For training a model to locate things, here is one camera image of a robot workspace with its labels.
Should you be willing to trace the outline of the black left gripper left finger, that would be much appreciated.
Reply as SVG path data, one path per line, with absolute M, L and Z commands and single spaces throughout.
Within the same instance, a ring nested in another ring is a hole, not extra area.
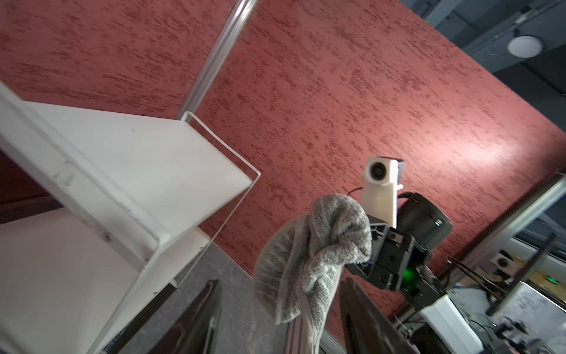
M 221 321 L 222 294 L 219 280 L 207 281 L 203 290 L 149 353 L 214 353 Z

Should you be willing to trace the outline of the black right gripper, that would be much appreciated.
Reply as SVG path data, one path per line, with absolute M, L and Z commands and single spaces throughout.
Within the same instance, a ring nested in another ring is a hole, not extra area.
M 385 221 L 370 216 L 371 256 L 369 260 L 346 265 L 346 269 L 374 287 L 398 291 L 403 284 L 415 283 L 429 250 L 414 236 L 390 227 Z

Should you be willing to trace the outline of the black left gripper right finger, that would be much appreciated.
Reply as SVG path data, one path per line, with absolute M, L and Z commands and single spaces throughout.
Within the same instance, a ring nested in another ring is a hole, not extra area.
M 355 354 L 416 352 L 352 278 L 340 283 L 339 300 L 346 352 Z

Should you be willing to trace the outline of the grey knitted cloth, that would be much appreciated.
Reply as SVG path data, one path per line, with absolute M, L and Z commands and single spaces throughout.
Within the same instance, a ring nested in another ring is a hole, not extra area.
M 255 297 L 276 324 L 303 321 L 302 353 L 318 353 L 345 266 L 371 257 L 368 216 L 355 199 L 321 197 L 310 212 L 287 222 L 260 252 Z

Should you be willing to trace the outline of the white two-tier bookshelf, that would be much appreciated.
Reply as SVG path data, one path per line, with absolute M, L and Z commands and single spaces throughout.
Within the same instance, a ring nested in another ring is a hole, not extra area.
M 1 226 L 6 353 L 100 353 L 206 251 L 200 224 L 256 184 L 192 112 L 31 103 L 7 86 L 1 150 L 61 205 Z

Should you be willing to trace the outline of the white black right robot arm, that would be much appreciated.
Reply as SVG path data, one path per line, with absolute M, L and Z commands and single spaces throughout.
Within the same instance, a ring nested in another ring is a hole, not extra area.
M 346 268 L 384 291 L 400 292 L 422 317 L 408 339 L 420 353 L 482 353 L 484 345 L 428 268 L 433 249 L 453 230 L 449 218 L 418 193 L 384 199 L 363 194 L 372 253 Z

